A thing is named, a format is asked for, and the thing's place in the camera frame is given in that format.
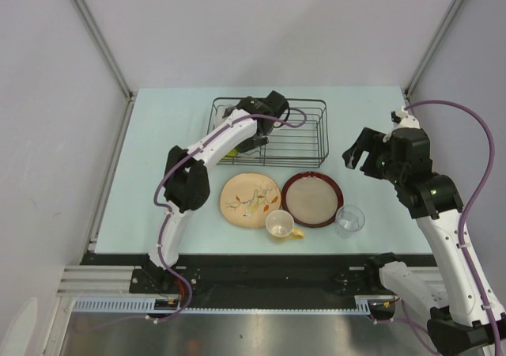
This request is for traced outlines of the left aluminium frame post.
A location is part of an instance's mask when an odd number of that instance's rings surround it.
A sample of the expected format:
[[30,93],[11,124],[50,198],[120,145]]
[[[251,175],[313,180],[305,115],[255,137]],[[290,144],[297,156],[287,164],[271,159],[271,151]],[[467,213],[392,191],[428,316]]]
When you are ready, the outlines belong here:
[[77,15],[98,50],[100,57],[103,59],[105,66],[108,68],[115,84],[126,100],[130,101],[133,96],[133,92],[128,86],[127,80],[124,77],[123,72],[120,70],[119,64],[117,63],[113,52],[111,51],[111,48],[109,47],[92,10],[89,8],[89,4],[86,0],[70,0],[70,2],[76,9]]

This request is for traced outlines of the aluminium front rail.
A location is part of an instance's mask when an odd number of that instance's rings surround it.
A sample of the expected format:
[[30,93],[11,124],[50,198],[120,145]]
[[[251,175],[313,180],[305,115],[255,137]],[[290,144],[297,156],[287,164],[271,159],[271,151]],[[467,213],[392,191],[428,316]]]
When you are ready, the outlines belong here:
[[[437,267],[408,267],[411,274],[436,291],[445,291]],[[121,296],[131,293],[130,286],[141,287],[140,277],[134,277],[135,267],[68,266],[57,290],[58,296]]]

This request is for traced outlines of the aluminium frame post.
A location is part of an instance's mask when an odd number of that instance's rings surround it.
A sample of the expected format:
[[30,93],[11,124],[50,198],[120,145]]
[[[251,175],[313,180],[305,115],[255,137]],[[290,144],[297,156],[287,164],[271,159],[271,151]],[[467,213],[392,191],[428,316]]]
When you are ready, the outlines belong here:
[[70,2],[76,9],[77,15],[98,50],[100,57],[103,59],[105,66],[108,68],[115,84],[126,100],[130,101],[133,96],[133,92],[128,86],[127,80],[124,77],[123,72],[120,70],[119,64],[117,63],[113,52],[111,51],[111,48],[109,47],[92,10],[89,8],[89,4],[86,0],[70,0]]
[[440,46],[450,32],[452,25],[455,23],[458,15],[465,6],[466,1],[467,0],[451,0],[451,4],[447,8],[440,24],[429,42],[427,49],[422,55],[420,62],[417,64],[416,69],[403,90],[403,94],[407,100],[413,96],[419,82],[424,77],[425,72],[428,70]]

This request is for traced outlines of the clear plastic cup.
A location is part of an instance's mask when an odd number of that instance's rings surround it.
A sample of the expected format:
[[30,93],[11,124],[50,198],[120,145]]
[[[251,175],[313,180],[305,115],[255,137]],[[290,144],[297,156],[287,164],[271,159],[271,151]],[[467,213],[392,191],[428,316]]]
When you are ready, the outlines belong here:
[[358,233],[364,224],[364,213],[357,206],[344,205],[336,213],[336,233],[341,238],[348,238]]

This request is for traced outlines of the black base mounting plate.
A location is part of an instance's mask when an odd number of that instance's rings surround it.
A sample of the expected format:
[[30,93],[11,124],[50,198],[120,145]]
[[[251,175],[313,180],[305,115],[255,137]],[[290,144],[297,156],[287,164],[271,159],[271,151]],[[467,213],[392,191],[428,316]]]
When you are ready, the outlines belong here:
[[81,263],[132,267],[130,286],[135,292],[166,292],[176,280],[173,273],[178,272],[193,286],[197,297],[225,290],[284,291],[310,300],[319,295],[383,295],[387,291],[381,285],[379,268],[390,261],[405,263],[415,278],[444,290],[436,261],[428,254],[182,255],[168,271],[141,254],[88,253]]

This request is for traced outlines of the right aluminium frame post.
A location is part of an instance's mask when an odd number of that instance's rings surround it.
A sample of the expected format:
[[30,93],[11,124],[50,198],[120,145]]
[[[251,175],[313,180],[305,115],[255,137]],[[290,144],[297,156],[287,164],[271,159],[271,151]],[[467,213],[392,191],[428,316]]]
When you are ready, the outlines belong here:
[[413,96],[419,82],[424,77],[425,72],[428,70],[440,46],[450,32],[452,25],[455,23],[458,15],[465,6],[466,1],[467,0],[451,0],[451,4],[447,8],[440,24],[429,42],[427,49],[422,55],[420,62],[417,64],[416,69],[403,90],[403,94],[407,100]]

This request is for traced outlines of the yellow green bowl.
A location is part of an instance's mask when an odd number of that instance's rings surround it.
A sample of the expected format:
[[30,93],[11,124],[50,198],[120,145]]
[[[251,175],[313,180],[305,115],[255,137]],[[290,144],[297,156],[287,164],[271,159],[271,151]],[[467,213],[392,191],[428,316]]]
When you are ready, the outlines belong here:
[[238,155],[239,152],[237,151],[237,149],[232,149],[226,155],[224,155],[222,159],[220,159],[220,163],[232,164],[236,161]]

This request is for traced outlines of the white bowl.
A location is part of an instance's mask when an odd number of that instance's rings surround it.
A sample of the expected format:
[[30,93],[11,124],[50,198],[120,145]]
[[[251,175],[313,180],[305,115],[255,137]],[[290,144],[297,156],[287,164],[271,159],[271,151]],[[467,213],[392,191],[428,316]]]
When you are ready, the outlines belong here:
[[232,114],[234,110],[235,106],[233,104],[218,106],[213,119],[213,127],[217,128],[222,125],[222,123]]

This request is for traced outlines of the red rimmed round plate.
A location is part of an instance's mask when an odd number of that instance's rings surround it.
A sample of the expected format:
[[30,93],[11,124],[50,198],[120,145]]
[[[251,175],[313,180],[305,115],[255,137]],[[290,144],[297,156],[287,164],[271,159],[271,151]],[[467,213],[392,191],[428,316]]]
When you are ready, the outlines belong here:
[[295,223],[308,228],[323,228],[334,223],[344,206],[339,185],[328,175],[307,171],[291,176],[281,190],[281,204]]

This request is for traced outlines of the beige bird pattern plate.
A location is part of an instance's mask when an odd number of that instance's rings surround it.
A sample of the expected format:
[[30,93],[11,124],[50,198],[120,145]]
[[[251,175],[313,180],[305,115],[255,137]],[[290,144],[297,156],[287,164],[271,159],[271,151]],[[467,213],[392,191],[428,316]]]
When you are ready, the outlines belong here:
[[241,173],[225,183],[219,203],[221,213],[229,223],[258,229],[265,226],[271,212],[281,208],[281,189],[266,175]]

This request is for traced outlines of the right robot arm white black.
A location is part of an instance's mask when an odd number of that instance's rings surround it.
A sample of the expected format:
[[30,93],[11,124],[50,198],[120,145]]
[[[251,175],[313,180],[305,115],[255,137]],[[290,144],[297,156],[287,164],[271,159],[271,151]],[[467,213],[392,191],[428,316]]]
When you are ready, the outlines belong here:
[[429,338],[442,355],[492,346],[500,355],[505,339],[505,309],[481,269],[466,231],[463,202],[449,176],[433,171],[428,135],[417,128],[383,134],[364,128],[342,158],[395,188],[432,250],[445,291],[436,292],[393,253],[369,258],[364,283],[374,294],[397,294],[420,315],[427,316]]

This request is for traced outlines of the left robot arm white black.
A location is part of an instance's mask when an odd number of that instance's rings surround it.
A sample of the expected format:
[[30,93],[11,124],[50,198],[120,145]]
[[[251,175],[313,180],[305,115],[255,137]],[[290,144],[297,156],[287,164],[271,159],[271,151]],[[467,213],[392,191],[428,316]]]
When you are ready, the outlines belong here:
[[275,123],[288,123],[288,100],[276,91],[265,98],[245,97],[217,117],[218,125],[194,145],[172,147],[164,175],[153,194],[153,203],[164,209],[164,220],[146,281],[163,293],[175,282],[171,270],[179,258],[179,244],[191,214],[210,197],[210,172],[231,151],[250,151],[266,144]]

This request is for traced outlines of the dark wire dish rack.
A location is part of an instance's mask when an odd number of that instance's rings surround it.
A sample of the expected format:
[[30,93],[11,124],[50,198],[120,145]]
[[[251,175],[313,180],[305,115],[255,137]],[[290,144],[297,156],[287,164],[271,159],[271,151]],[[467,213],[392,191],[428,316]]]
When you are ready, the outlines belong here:
[[298,128],[277,125],[268,135],[269,143],[247,153],[239,153],[234,163],[222,165],[289,166],[318,168],[329,155],[327,104],[319,99],[289,98],[289,106],[302,111],[289,114]]

